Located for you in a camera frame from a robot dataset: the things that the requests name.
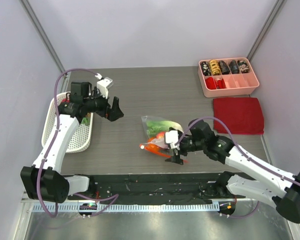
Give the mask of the orange tangerine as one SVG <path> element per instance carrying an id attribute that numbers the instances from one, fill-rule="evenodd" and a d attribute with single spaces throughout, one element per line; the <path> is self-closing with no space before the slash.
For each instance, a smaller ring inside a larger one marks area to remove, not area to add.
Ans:
<path id="1" fill-rule="evenodd" d="M 153 153 L 164 153 L 168 151 L 165 144 L 165 132 L 159 132 L 156 136 L 148 139 L 147 149 Z"/>

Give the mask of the clear zip bag orange zipper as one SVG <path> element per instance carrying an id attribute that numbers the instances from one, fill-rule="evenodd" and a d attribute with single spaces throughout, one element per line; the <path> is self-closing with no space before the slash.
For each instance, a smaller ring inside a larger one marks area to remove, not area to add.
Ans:
<path id="1" fill-rule="evenodd" d="M 173 151 L 165 143 L 165 133 L 172 128 L 182 135 L 184 133 L 183 127 L 175 121 L 151 115 L 142 116 L 141 121 L 147 142 L 141 143 L 140 149 L 164 157 L 166 162 L 173 163 L 171 159 Z"/>

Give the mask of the green lettuce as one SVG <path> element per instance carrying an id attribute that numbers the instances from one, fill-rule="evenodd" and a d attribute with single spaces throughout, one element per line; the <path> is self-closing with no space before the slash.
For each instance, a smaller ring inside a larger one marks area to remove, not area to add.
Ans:
<path id="1" fill-rule="evenodd" d="M 182 126 L 174 121 L 170 120 L 158 120 L 158 121 L 147 121 L 146 123 L 146 134 L 149 138 L 155 137 L 161 132 L 168 132 L 170 128 L 183 132 Z"/>

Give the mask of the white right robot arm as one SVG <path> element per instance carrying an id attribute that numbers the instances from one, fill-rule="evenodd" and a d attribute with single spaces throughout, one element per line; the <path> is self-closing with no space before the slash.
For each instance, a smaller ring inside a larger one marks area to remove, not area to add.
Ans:
<path id="1" fill-rule="evenodd" d="M 252 179 L 224 172 L 216 180 L 216 193 L 223 198 L 230 194 L 244 196 L 274 208 L 286 220 L 300 224 L 300 172 L 277 168 L 237 144 L 232 135 L 217 135 L 204 118 L 188 124 L 186 131 L 170 128 L 164 144 L 173 151 L 168 161 L 183 164 L 181 156 L 202 151 L 209 159 L 235 168 Z"/>

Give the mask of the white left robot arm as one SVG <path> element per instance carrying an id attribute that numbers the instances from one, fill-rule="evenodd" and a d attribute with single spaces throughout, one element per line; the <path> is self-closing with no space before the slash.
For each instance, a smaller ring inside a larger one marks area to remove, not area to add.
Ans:
<path id="1" fill-rule="evenodd" d="M 56 124 L 41 153 L 32 166 L 25 166 L 20 177 L 30 199 L 63 203 L 69 195 L 79 193 L 90 200 L 97 192 L 92 179 L 86 175 L 64 177 L 60 174 L 68 145 L 91 113 L 114 122 L 124 116 L 119 107 L 119 98 L 109 104 L 109 89 L 113 80 L 106 77 L 96 86 L 90 82 L 72 82 L 66 100 L 57 105 Z"/>

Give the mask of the pink dragon fruit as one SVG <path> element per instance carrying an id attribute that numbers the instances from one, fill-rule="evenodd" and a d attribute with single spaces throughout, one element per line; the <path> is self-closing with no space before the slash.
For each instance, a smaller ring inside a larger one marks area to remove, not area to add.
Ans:
<path id="1" fill-rule="evenodd" d="M 88 108 L 81 103 L 62 101 L 58 106 L 58 111 L 61 115 L 69 115 L 71 118 L 76 118 L 80 124 L 86 126 L 90 124 L 91 113 L 89 113 Z"/>

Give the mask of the dark red folded cloth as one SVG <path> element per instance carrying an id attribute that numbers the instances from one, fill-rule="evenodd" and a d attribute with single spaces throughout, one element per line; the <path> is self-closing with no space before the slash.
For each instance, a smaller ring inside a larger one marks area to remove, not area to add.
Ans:
<path id="1" fill-rule="evenodd" d="M 235 135 L 262 135 L 265 120 L 260 102 L 254 97 L 221 97 L 212 101 L 214 117 Z"/>

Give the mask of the red cloth in box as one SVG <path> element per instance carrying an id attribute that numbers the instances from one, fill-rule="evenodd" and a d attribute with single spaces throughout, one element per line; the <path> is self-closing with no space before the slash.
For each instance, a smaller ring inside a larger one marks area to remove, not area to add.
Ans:
<path id="1" fill-rule="evenodd" d="M 223 78 L 213 78 L 212 76 L 205 79 L 206 87 L 209 90 L 226 89 L 226 83 Z"/>

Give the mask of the pink divided storage box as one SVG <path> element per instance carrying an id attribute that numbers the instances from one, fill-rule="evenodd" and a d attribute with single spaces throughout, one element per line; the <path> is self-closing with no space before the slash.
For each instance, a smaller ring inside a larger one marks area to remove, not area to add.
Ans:
<path id="1" fill-rule="evenodd" d="M 229 63 L 232 60 L 245 60 L 250 68 L 249 73 L 238 73 L 238 74 L 232 74 L 231 72 L 229 74 L 223 75 L 212 75 L 211 76 L 204 76 L 201 70 L 200 63 L 202 61 L 210 62 L 210 60 L 217 60 L 219 61 L 225 61 L 229 67 Z M 201 88 L 203 91 L 203 94 L 207 98 L 216 98 L 216 97 L 229 97 L 229 96 L 239 96 L 239 95 L 250 95 L 253 93 L 253 91 L 260 86 L 259 80 L 251 66 L 250 61 L 245 57 L 232 57 L 232 58 L 219 58 L 219 59 L 205 59 L 200 60 L 198 62 L 198 76 L 199 81 L 201 84 Z M 214 79 L 220 78 L 224 79 L 226 89 L 216 89 L 216 90 L 210 90 L 207 88 L 205 79 L 208 77 L 213 77 Z"/>

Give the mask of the black patterned roll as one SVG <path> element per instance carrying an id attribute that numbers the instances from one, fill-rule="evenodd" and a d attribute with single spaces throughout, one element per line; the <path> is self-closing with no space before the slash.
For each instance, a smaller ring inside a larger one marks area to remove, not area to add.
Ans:
<path id="1" fill-rule="evenodd" d="M 200 67 L 201 67 L 202 74 L 204 76 L 211 76 L 212 75 L 209 63 L 207 61 L 202 61 L 200 63 Z"/>
<path id="2" fill-rule="evenodd" d="M 229 69 L 230 69 L 232 74 L 239 74 L 240 73 L 240 69 L 239 69 L 239 66 L 238 66 L 236 60 L 232 60 L 229 63 Z"/>

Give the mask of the yellow patterned roll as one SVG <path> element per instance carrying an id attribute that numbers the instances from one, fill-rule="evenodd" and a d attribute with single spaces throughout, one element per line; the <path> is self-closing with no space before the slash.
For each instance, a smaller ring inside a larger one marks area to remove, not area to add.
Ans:
<path id="1" fill-rule="evenodd" d="M 222 73 L 219 66 L 219 62 L 216 59 L 212 59 L 209 61 L 209 68 L 213 76 L 221 75 Z"/>

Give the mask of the dark patterned roll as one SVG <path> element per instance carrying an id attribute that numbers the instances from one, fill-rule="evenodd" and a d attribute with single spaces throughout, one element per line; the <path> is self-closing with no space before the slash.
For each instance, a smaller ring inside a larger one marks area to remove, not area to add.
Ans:
<path id="1" fill-rule="evenodd" d="M 220 61 L 218 62 L 218 64 L 219 64 L 221 73 L 222 73 L 223 75 L 228 75 L 228 74 L 231 72 L 229 66 L 227 65 L 227 63 L 226 63 L 225 61 L 220 60 Z"/>

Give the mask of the floral patterned roll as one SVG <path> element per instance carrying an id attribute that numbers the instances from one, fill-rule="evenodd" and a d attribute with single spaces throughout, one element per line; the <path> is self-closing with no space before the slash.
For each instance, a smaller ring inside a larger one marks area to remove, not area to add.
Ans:
<path id="1" fill-rule="evenodd" d="M 239 59 L 237 61 L 237 64 L 238 64 L 239 70 L 242 74 L 247 74 L 250 72 L 250 67 L 245 60 Z"/>

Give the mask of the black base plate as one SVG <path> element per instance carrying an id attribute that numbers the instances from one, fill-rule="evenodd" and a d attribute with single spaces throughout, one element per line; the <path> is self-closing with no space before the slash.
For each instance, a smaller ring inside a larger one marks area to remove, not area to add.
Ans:
<path id="1" fill-rule="evenodd" d="M 115 194 L 116 205 L 200 205 L 234 196 L 217 186 L 221 173 L 154 173 L 92 175 L 84 196 L 105 199 Z"/>

